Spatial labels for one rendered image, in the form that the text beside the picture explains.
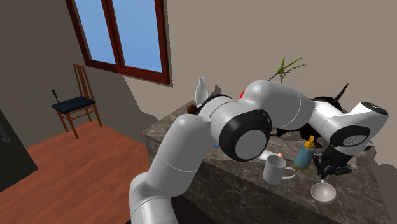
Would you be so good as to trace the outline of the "blue bottle with yellow cap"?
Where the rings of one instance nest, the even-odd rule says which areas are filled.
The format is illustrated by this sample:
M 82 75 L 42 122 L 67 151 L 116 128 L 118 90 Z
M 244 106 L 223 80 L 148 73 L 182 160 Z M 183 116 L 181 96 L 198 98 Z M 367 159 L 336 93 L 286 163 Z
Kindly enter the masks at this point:
M 313 152 L 314 136 L 310 136 L 309 140 L 304 142 L 300 147 L 294 160 L 294 166 L 300 170 L 307 170 L 310 167 Z

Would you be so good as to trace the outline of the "white ladle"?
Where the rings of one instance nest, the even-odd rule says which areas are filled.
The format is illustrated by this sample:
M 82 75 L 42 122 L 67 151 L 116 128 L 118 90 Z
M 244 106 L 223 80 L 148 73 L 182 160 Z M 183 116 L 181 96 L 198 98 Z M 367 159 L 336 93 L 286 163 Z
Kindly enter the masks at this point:
M 310 193 L 313 199 L 321 204 L 331 204 L 337 196 L 335 187 L 323 179 L 313 185 Z

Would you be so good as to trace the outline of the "white mug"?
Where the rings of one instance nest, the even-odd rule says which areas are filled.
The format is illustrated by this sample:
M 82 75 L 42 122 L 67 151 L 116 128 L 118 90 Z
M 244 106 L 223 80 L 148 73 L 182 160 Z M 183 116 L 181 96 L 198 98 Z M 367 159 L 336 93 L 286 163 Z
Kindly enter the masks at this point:
M 291 171 L 290 176 L 284 176 L 285 170 Z M 263 179 L 271 184 L 278 185 L 283 179 L 292 179 L 295 177 L 296 170 L 286 165 L 285 159 L 278 155 L 269 155 L 265 162 L 263 170 Z

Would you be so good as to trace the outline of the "white tube with pink tip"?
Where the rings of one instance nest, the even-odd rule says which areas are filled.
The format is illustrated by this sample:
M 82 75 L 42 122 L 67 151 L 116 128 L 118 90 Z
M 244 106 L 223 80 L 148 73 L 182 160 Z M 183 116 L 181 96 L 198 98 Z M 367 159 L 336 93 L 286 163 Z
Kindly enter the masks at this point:
M 284 157 L 282 153 L 275 153 L 272 151 L 264 150 L 263 153 L 259 157 L 257 157 L 257 159 L 260 161 L 266 162 L 268 157 L 271 155 L 277 155 L 278 157 L 281 157 L 281 158 Z

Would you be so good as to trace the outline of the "green plant sprig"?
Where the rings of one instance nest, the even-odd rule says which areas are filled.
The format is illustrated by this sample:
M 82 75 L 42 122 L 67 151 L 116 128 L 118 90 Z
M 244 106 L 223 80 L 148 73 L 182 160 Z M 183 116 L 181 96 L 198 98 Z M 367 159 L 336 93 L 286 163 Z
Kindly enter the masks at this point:
M 279 66 L 277 72 L 273 76 L 271 76 L 268 80 L 272 81 L 274 78 L 279 77 L 280 84 L 282 84 L 283 80 L 285 79 L 287 74 L 291 73 L 295 69 L 298 69 L 303 66 L 307 66 L 307 64 L 296 64 L 301 59 L 302 58 L 298 58 L 298 59 L 294 60 L 293 62 L 286 64 L 285 58 L 283 58 L 281 65 Z

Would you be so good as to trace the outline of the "white bottle vase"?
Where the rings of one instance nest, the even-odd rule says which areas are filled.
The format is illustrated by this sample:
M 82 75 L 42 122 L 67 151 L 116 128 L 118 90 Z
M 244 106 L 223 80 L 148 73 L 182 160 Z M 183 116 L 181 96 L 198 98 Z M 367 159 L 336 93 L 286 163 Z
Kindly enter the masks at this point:
M 205 78 L 200 77 L 198 79 L 198 85 L 195 91 L 196 106 L 197 107 L 201 106 L 208 97 L 209 97 L 209 92 L 207 85 L 205 84 Z

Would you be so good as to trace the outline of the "red-framed window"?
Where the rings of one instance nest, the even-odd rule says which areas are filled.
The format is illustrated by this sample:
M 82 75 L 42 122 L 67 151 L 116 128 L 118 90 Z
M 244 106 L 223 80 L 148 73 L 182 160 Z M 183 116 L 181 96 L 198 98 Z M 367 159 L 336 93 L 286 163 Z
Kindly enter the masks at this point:
M 86 66 L 168 85 L 164 0 L 65 0 Z

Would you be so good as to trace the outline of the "wooden chair with blue seat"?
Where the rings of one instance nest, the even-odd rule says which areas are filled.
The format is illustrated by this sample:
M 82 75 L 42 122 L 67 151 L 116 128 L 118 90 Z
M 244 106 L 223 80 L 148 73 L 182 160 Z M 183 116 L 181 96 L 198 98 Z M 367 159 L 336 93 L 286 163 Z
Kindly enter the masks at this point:
M 51 105 L 51 107 L 56 111 L 65 131 L 69 132 L 66 125 L 67 120 L 76 139 L 78 139 L 79 136 L 73 123 L 75 119 L 87 116 L 91 122 L 90 114 L 94 113 L 99 127 L 102 127 L 102 122 L 84 66 L 73 64 L 73 69 L 80 95 L 60 102 L 60 106 L 56 103 Z

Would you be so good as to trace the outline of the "black cabinet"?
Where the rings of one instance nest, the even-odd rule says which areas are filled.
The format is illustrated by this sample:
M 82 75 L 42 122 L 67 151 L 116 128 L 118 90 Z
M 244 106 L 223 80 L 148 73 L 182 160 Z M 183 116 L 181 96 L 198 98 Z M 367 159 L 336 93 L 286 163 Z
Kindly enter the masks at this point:
M 0 110 L 0 192 L 37 170 L 37 165 Z

